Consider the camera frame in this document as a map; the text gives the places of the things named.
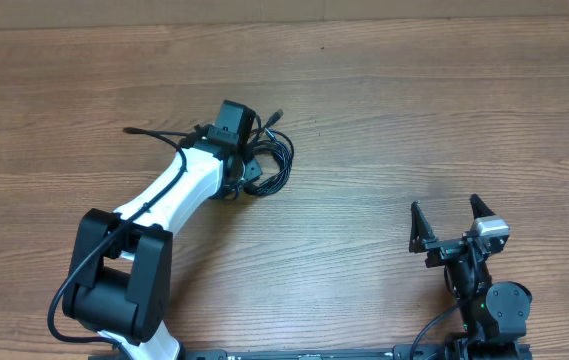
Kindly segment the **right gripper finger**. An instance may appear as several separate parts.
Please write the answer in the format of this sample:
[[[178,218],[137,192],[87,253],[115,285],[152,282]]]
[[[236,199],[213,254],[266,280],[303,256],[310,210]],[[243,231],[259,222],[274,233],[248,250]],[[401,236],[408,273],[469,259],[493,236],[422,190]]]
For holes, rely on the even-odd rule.
[[[484,203],[484,201],[477,195],[472,194],[469,198],[473,217],[475,219],[494,216],[495,213]]]
[[[431,243],[437,241],[433,230],[422,212],[419,202],[411,204],[411,235],[409,251],[411,253],[426,252]]]

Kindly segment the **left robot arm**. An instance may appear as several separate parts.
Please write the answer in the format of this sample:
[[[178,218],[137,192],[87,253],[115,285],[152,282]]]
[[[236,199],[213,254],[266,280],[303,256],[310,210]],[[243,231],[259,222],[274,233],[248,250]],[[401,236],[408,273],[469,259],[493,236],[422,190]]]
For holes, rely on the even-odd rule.
[[[67,278],[47,315],[56,339],[107,343],[115,359],[180,357],[163,321],[173,240],[205,200],[238,195],[247,175],[260,172],[249,158],[260,123],[254,110],[226,100],[214,123],[191,133],[147,133],[175,157],[139,196],[80,221]]]

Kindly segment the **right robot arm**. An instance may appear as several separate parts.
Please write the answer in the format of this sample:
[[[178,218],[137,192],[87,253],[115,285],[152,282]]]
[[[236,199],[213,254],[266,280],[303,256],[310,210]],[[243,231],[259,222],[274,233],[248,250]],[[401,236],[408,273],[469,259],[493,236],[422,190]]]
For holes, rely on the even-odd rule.
[[[455,304],[431,320],[415,337],[410,359],[530,359],[526,321],[533,296],[522,284],[495,283],[487,260],[503,251],[510,227],[476,194],[469,198],[473,223],[461,237],[441,240],[433,232],[417,201],[411,204],[409,251],[424,253],[425,266],[441,267]],[[464,330],[450,333],[441,345],[422,345],[435,325],[459,312]]]

